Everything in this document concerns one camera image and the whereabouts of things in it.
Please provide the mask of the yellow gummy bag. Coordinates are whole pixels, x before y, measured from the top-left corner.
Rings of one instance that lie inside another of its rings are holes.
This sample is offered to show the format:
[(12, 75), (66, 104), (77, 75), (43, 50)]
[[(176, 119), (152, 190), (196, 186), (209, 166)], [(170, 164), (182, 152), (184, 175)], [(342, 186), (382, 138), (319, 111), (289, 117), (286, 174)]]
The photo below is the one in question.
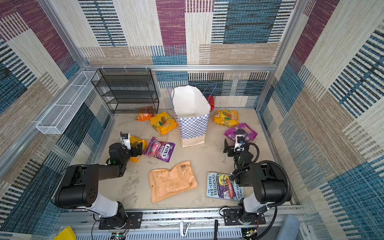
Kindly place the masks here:
[(133, 135), (130, 136), (132, 156), (131, 162), (138, 163), (148, 147), (148, 142)]

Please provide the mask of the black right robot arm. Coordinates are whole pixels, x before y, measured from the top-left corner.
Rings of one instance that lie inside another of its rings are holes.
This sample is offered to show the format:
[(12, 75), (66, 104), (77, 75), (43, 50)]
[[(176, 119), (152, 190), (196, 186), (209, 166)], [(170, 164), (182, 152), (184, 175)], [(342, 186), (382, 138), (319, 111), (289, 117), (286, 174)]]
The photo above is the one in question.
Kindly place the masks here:
[(273, 161), (258, 162), (260, 149), (242, 139), (233, 146), (224, 141), (224, 153), (234, 158), (235, 170), (229, 180), (239, 187), (252, 187), (253, 193), (241, 198), (237, 208), (222, 210), (226, 226), (264, 225), (265, 213), (291, 200), (291, 183), (282, 166)]

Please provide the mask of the yellow snack bag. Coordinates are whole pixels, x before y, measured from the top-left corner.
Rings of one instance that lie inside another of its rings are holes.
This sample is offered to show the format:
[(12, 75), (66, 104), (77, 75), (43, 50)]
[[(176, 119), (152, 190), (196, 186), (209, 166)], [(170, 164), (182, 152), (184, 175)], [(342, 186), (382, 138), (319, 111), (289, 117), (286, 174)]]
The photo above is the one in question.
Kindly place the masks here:
[(177, 128), (176, 121), (166, 112), (162, 112), (150, 119), (152, 127), (161, 135), (166, 135)]
[(220, 126), (232, 128), (239, 124), (239, 114), (235, 110), (218, 110), (213, 120)]

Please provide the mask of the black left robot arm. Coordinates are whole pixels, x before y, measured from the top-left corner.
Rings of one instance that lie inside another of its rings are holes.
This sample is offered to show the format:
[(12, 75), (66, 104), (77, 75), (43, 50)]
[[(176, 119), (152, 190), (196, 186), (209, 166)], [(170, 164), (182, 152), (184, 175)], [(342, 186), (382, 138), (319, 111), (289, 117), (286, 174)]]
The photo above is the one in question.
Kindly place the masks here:
[(109, 146), (110, 157), (105, 164), (69, 166), (57, 187), (54, 205), (98, 215), (99, 230), (139, 229), (143, 213), (127, 213), (121, 202), (112, 201), (100, 194), (99, 182), (123, 177), (128, 161), (143, 152), (143, 144), (127, 147), (114, 143)]

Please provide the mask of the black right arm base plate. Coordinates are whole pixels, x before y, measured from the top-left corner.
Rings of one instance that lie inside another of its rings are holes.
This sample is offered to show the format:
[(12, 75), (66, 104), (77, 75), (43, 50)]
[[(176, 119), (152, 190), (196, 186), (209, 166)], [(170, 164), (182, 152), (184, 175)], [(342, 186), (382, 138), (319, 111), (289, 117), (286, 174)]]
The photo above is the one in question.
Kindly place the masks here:
[(266, 219), (262, 214), (240, 213), (239, 210), (229, 208), (221, 210), (220, 213), (224, 217), (226, 226), (266, 224)]

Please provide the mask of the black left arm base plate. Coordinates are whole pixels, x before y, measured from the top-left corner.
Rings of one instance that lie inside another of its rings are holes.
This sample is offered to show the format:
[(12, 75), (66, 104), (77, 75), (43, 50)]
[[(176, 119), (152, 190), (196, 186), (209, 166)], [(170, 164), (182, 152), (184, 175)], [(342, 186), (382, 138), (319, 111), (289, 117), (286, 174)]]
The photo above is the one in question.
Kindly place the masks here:
[(142, 224), (143, 212), (128, 212), (122, 217), (101, 218), (99, 230), (139, 229)]

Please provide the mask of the blue checkered paper bag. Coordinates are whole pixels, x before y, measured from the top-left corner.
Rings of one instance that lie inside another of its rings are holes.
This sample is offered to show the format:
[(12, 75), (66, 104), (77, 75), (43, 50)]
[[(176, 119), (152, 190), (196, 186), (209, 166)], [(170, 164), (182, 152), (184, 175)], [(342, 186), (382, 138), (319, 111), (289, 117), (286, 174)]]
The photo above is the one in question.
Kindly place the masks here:
[(167, 87), (183, 148), (203, 144), (206, 140), (211, 105), (205, 92), (194, 86)]

